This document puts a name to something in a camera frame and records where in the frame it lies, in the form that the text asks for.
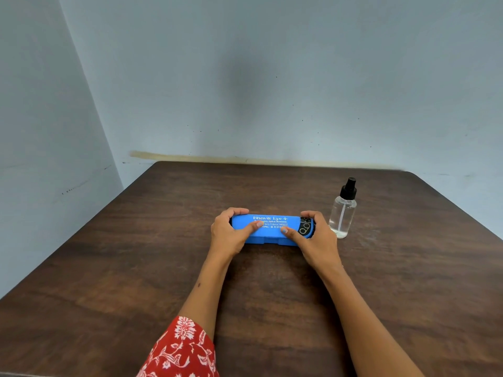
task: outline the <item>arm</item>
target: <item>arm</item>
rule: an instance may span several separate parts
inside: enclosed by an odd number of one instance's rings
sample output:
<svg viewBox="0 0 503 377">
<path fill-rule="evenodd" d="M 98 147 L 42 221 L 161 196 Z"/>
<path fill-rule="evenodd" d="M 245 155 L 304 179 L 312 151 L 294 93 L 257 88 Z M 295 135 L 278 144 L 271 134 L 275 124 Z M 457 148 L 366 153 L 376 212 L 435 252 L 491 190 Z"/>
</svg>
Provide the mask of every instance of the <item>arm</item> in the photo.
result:
<svg viewBox="0 0 503 377">
<path fill-rule="evenodd" d="M 244 241 L 264 223 L 255 221 L 242 230 L 233 229 L 229 220 L 233 215 L 247 214 L 248 209 L 229 208 L 215 218 L 211 225 L 211 245 L 192 292 L 179 312 L 198 323 L 211 340 L 215 333 L 218 300 L 225 274 L 232 258 L 241 251 Z"/>
<path fill-rule="evenodd" d="M 307 262 L 329 291 L 358 376 L 422 377 L 421 371 L 375 316 L 344 271 L 337 251 L 337 236 L 323 215 L 311 211 L 301 215 L 314 218 L 316 222 L 311 239 L 302 237 L 291 228 L 282 228 L 282 232 L 299 245 Z"/>
</svg>

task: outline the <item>person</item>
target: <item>person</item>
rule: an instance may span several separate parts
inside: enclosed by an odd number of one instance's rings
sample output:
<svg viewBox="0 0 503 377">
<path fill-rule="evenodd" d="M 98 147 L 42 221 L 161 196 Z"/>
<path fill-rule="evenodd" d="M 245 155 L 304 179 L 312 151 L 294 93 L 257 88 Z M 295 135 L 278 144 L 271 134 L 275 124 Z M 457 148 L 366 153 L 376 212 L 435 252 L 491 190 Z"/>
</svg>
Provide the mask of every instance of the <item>person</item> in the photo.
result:
<svg viewBox="0 0 503 377">
<path fill-rule="evenodd" d="M 254 221 L 244 229 L 229 224 L 233 215 L 248 209 L 224 210 L 211 225 L 211 245 L 199 277 L 189 297 L 166 332 L 154 344 L 138 377 L 218 376 L 215 364 L 215 321 L 218 300 L 227 268 L 241 251 L 248 236 L 263 222 Z M 305 260 L 318 273 L 343 327 L 351 360 L 359 377 L 423 376 L 405 351 L 384 328 L 360 296 L 344 271 L 337 251 L 337 236 L 320 212 L 306 211 L 316 231 L 310 239 L 288 227 L 281 232 L 293 240 Z"/>
</svg>

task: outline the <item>wall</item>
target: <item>wall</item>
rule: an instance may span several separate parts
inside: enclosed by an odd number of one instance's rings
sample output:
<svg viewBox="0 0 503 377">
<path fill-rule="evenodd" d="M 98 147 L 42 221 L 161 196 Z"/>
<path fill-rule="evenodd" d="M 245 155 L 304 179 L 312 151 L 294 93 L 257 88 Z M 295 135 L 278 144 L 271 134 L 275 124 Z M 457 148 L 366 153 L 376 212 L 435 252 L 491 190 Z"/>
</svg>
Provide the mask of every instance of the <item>wall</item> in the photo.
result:
<svg viewBox="0 0 503 377">
<path fill-rule="evenodd" d="M 374 163 L 503 238 L 503 0 L 60 1 L 125 186 L 134 150 Z"/>
<path fill-rule="evenodd" d="M 122 190 L 58 0 L 0 0 L 0 297 Z"/>
</svg>

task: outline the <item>forearm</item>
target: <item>forearm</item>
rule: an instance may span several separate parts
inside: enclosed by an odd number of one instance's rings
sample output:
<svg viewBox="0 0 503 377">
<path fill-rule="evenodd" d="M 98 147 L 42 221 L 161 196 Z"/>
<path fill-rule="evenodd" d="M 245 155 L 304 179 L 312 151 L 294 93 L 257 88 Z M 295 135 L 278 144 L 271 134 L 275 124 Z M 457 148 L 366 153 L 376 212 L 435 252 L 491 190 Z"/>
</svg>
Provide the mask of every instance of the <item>forearm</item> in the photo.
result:
<svg viewBox="0 0 503 377">
<path fill-rule="evenodd" d="M 178 313 L 203 327 L 211 340 L 215 334 L 218 301 L 229 264 L 230 260 L 208 256 L 196 284 Z"/>
<path fill-rule="evenodd" d="M 320 275 L 336 306 L 359 377 L 423 376 L 365 303 L 343 268 Z"/>
</svg>

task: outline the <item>person's left arm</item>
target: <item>person's left arm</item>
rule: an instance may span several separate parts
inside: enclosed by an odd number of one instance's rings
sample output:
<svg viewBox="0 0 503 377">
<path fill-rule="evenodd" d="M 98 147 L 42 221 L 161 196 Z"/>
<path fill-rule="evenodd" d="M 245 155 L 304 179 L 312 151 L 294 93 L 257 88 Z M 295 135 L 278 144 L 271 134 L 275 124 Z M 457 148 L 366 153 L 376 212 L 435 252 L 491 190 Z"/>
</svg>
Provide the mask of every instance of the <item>person's left arm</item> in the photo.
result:
<svg viewBox="0 0 503 377">
<path fill-rule="evenodd" d="M 210 250 L 196 284 L 178 316 L 155 343 L 138 377 L 170 377 L 181 370 L 195 375 L 210 371 L 218 375 L 213 337 L 225 274 L 249 235 L 264 224 L 254 221 L 241 230 L 230 226 L 233 215 L 248 212 L 248 209 L 229 208 L 215 218 L 211 225 Z"/>
</svg>

